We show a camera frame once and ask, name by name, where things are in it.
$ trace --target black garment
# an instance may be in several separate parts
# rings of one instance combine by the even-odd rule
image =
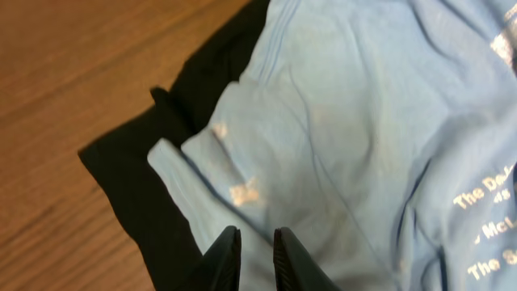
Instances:
[[[178,287],[202,256],[147,154],[162,137],[179,147],[207,125],[223,90],[246,68],[268,4],[245,6],[191,56],[169,92],[151,90],[155,106],[79,152],[138,244],[157,290]]]

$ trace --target seam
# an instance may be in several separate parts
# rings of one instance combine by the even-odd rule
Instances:
[[[296,13],[296,11],[298,10],[298,7],[300,6],[300,2],[301,0],[297,0],[296,1],[296,4],[293,5],[292,7],[292,11],[291,11],[291,14],[289,15],[289,17],[287,18],[287,22],[286,24],[284,25],[284,28],[282,29],[282,35],[280,36],[280,42],[279,44],[277,45],[276,47],[276,53],[275,53],[275,58],[273,60],[273,63],[271,65],[271,68],[269,69],[269,74],[267,75],[267,78],[266,78],[266,81],[265,83],[268,83],[269,82],[269,79],[271,78],[271,75],[273,74],[273,70],[275,69],[276,67],[276,62],[278,61],[278,57],[279,57],[279,54],[280,54],[280,49],[282,48],[282,43],[284,42],[284,35],[285,35],[285,31],[287,30],[289,24],[291,23],[291,20],[292,18],[294,17],[294,14]]]
[[[258,73],[258,80],[259,81],[262,79],[262,75],[263,75],[264,69],[266,68],[267,63],[269,62],[269,59],[270,59],[270,53],[269,52],[271,51],[271,46],[275,42],[274,40],[276,38],[276,34],[279,31],[280,22],[282,21],[282,19],[284,17],[284,13],[285,13],[289,3],[291,3],[291,1],[287,0],[286,3],[284,4],[284,7],[282,8],[282,11],[280,12],[280,16],[276,19],[275,24],[273,26],[273,32],[271,33],[271,38],[269,39],[269,44],[267,46],[266,59],[264,60],[262,68],[260,69],[260,73]]]

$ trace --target t-shirt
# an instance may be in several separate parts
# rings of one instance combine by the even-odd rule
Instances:
[[[149,153],[200,250],[240,227],[241,288],[274,289],[287,226],[342,289],[512,289],[514,4],[271,2],[208,127]]]

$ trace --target wooden surface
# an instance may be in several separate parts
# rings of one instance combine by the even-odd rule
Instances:
[[[149,290],[77,150],[246,0],[0,0],[0,290]]]

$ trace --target white stain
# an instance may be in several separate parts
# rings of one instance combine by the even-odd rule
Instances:
[[[490,47],[502,58],[507,65],[511,66],[513,60],[513,48],[505,32],[501,32],[494,38]]]
[[[214,124],[212,126],[212,131],[219,139],[226,137],[226,134],[228,134],[228,128],[226,127],[226,124]]]
[[[235,206],[241,206],[245,203],[256,202],[259,200],[259,192],[254,189],[255,177],[251,178],[246,184],[239,184],[230,187],[229,194],[232,197]]]
[[[510,20],[514,14],[517,12],[517,4],[515,4],[505,15],[504,15],[504,21],[507,22]]]

